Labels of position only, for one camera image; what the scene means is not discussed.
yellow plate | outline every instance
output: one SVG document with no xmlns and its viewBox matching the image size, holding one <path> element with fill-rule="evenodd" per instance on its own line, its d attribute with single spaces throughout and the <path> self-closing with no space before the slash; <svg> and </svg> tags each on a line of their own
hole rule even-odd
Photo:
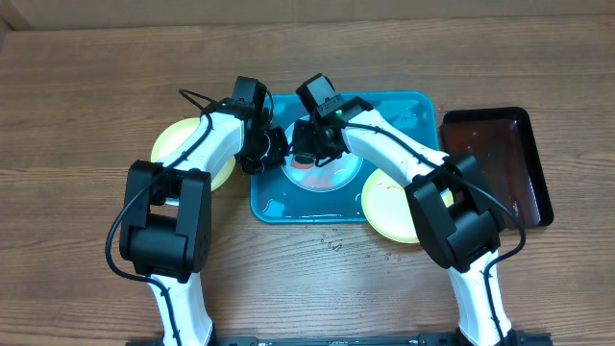
<svg viewBox="0 0 615 346">
<path fill-rule="evenodd" d="M 448 189 L 442 192 L 444 204 L 453 203 Z M 361 192 L 361 206 L 367 221 L 381 235 L 403 243 L 418 243 L 404 188 L 377 169 L 367 178 Z"/>
<path fill-rule="evenodd" d="M 200 118 L 188 118 L 181 121 L 176 122 L 175 124 L 169 126 L 164 130 L 158 139 L 156 139 L 156 143 L 154 143 L 154 148 L 152 148 L 152 156 L 150 161 L 156 162 L 160 158 L 164 158 L 165 156 L 171 154 L 175 149 L 179 148 L 182 143 L 199 127 L 201 123 Z M 214 191 L 218 187 L 220 187 L 224 182 L 229 179 L 231 173 L 233 173 L 235 160 L 234 158 L 230 158 L 224 165 L 220 172 L 213 178 L 211 181 L 211 190 Z"/>
</svg>

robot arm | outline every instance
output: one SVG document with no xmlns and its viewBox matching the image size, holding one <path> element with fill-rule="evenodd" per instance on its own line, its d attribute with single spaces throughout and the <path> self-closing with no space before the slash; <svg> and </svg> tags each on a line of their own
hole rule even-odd
<svg viewBox="0 0 615 346">
<path fill-rule="evenodd" d="M 446 153 L 419 144 L 393 128 L 376 110 L 363 111 L 353 117 L 352 122 L 378 126 L 400 138 L 415 151 L 436 164 L 443 164 L 443 159 L 448 156 Z M 430 166 L 418 161 L 394 140 L 382 134 L 360 128 L 346 127 L 342 130 L 342 137 L 352 154 L 369 160 L 401 186 L 410 185 L 414 177 L 427 176 L 433 170 Z M 472 262 L 470 269 L 464 273 L 452 267 L 448 269 L 459 307 L 459 329 L 474 345 L 495 345 L 500 342 L 500 336 L 493 323 L 487 302 L 482 276 L 484 267 L 497 256 L 498 251 L 485 253 Z M 512 327 L 510 320 L 504 313 L 498 286 L 497 269 L 494 267 L 489 273 L 492 276 L 490 284 L 496 312 L 502 331 L 506 335 Z"/>
<path fill-rule="evenodd" d="M 163 166 L 202 140 L 137 200 L 122 222 L 122 258 L 133 262 L 137 274 L 168 289 L 179 335 L 173 335 L 169 306 L 160 289 L 149 284 L 164 326 L 163 345 L 206 346 L 213 338 L 200 275 L 211 243 L 211 177 L 231 156 L 237 156 L 249 174 L 284 163 L 287 140 L 281 128 L 271 128 L 271 113 L 262 107 L 265 93 L 266 88 L 257 80 L 238 77 L 233 97 L 208 105 L 204 113 L 209 116 L 202 114 L 198 128 L 178 149 L 158 163 L 137 161 L 129 170 L 125 204 L 161 174 Z M 150 205 L 162 204 L 178 207 L 177 218 L 150 212 Z"/>
<path fill-rule="evenodd" d="M 352 153 L 405 186 L 421 244 L 438 265 L 449 271 L 459 307 L 460 332 L 474 345 L 498 344 L 501 339 L 492 319 L 482 270 L 498 256 L 498 232 L 504 221 L 495 206 L 447 181 L 444 172 L 452 171 L 488 190 L 474 158 L 447 158 L 446 153 L 421 145 L 393 128 L 365 101 L 344 100 L 320 74 L 300 86 L 297 94 L 311 116 L 309 121 L 295 124 L 295 159 L 319 164 L 320 160 Z M 437 168 L 419 160 L 384 132 L 400 139 Z M 447 188 L 464 197 L 449 209 L 440 199 L 440 192 Z M 490 274 L 495 311 L 507 335 L 511 324 L 504 313 L 495 267 Z"/>
</svg>

plastic tray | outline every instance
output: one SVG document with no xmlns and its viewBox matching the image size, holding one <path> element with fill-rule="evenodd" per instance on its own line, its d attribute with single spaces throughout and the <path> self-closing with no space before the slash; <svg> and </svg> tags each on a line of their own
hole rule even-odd
<svg viewBox="0 0 615 346">
<path fill-rule="evenodd" d="M 347 99 L 359 96 L 370 102 L 391 125 L 423 145 L 439 150 L 433 103 L 417 91 L 342 93 Z M 274 126 L 286 129 L 308 115 L 297 95 L 274 95 Z M 296 186 L 281 168 L 252 177 L 250 205 L 267 223 L 362 222 L 360 193 L 376 166 L 364 160 L 355 178 L 329 192 L 313 192 Z"/>
</svg>

wooden table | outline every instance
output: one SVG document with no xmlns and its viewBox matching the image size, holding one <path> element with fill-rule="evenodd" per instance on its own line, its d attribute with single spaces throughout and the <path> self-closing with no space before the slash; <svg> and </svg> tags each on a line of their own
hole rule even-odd
<svg viewBox="0 0 615 346">
<path fill-rule="evenodd" d="M 0 344 L 160 336 L 149 288 L 114 276 L 103 256 L 128 167 L 149 158 L 165 127 L 198 115 L 178 88 L 222 98 L 245 75 L 291 93 L 316 72 L 341 91 L 421 90 L 438 120 L 453 109 L 526 108 L 555 221 L 531 230 L 525 251 L 499 267 L 506 312 L 515 328 L 550 332 L 558 345 L 615 343 L 614 34 L 613 16 L 9 33 L 0 56 Z M 221 335 L 455 328 L 448 275 L 420 246 L 365 224 L 261 223 L 239 170 L 214 193 L 213 212 L 202 280 Z M 517 241 L 503 234 L 502 249 Z"/>
</svg>

brown liquid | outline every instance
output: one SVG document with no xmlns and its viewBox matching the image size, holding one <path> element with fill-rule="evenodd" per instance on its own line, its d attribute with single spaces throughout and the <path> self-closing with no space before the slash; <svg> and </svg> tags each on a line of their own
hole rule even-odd
<svg viewBox="0 0 615 346">
<path fill-rule="evenodd" d="M 540 222 L 517 122 L 510 119 L 445 124 L 449 154 L 469 153 L 479 162 L 494 196 L 524 225 Z M 503 215 L 506 227 L 514 229 Z"/>
</svg>

